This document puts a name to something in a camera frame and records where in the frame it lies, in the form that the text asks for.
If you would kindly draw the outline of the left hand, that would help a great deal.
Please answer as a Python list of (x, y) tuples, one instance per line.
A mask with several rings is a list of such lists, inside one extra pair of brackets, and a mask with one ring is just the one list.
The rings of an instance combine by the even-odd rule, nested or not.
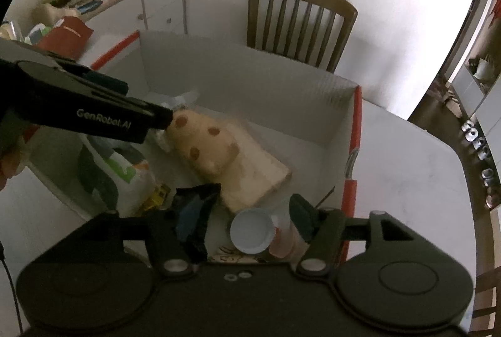
[(12, 179), (24, 170), (31, 154), (28, 143), (39, 128), (37, 125), (28, 127), (16, 142), (8, 147), (6, 153), (1, 156), (0, 190), (5, 188), (9, 179)]

